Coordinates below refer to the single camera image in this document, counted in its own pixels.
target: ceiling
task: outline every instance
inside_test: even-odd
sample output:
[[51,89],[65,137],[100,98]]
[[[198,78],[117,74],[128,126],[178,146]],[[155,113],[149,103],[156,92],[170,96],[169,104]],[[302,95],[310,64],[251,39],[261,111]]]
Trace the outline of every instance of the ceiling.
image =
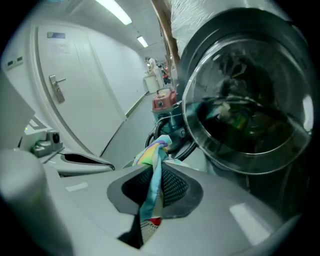
[[[165,45],[151,0],[116,2],[130,16],[131,24],[124,25],[95,0],[44,0],[33,15],[88,27],[129,46],[142,57],[150,56],[164,62]],[[143,36],[149,45],[147,48],[139,43],[138,36]]]

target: red object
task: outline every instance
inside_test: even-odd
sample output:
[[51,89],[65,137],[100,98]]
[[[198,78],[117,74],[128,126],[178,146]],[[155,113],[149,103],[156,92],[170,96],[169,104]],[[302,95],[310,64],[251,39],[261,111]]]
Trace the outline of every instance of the red object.
[[161,218],[151,218],[150,221],[153,225],[159,226],[161,224]]
[[175,90],[159,91],[152,101],[152,111],[161,111],[171,108],[177,103],[177,92]]

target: door frame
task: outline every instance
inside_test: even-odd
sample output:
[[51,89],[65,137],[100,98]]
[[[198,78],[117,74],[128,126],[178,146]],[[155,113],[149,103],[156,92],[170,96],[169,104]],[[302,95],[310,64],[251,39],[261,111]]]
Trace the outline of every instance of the door frame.
[[[39,104],[45,114],[45,117],[48,118],[50,122],[53,123],[54,126],[61,134],[61,137],[66,140],[65,143],[72,147],[72,150],[80,150],[85,151],[87,153],[93,154],[87,147],[77,138],[77,136],[73,133],[73,131],[68,127],[66,122],[63,120],[59,111],[57,110],[51,96],[49,90],[44,81],[44,76],[42,74],[41,66],[40,66],[40,58],[38,51],[38,27],[41,25],[53,25],[53,26],[68,26],[75,29],[81,29],[88,34],[88,28],[72,24],[65,21],[57,21],[57,20],[47,20],[47,19],[39,19],[32,20],[28,25],[29,30],[29,38],[27,40],[27,49],[28,49],[28,59],[30,60],[30,65],[28,65],[28,71],[30,74],[30,80],[35,86],[35,93],[39,100]],[[119,115],[122,118],[122,124],[127,119],[124,111],[122,110],[117,98],[115,97],[114,92],[112,91],[108,79],[103,72],[101,63],[97,56],[96,50],[93,46],[93,43],[88,34],[89,45],[92,49],[94,59],[96,61],[98,72],[104,81],[104,85],[111,95],[113,99],[113,103],[118,111]]]

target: paper notice on door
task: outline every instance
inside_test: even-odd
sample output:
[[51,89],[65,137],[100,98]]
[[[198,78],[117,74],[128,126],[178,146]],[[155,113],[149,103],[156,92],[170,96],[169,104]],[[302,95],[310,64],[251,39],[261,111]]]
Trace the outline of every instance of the paper notice on door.
[[69,54],[70,49],[67,43],[55,43],[52,45],[52,51],[55,54]]

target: door handle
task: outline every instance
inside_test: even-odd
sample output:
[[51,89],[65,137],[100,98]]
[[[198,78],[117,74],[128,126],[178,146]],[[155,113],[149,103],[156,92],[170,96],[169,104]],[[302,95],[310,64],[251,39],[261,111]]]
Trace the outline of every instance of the door handle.
[[53,92],[54,92],[56,98],[58,99],[58,102],[59,103],[65,102],[65,97],[62,94],[62,91],[60,90],[60,87],[59,87],[58,83],[60,83],[62,81],[65,81],[67,79],[63,78],[61,80],[57,80],[56,75],[52,74],[52,75],[49,75],[49,80],[50,80]]

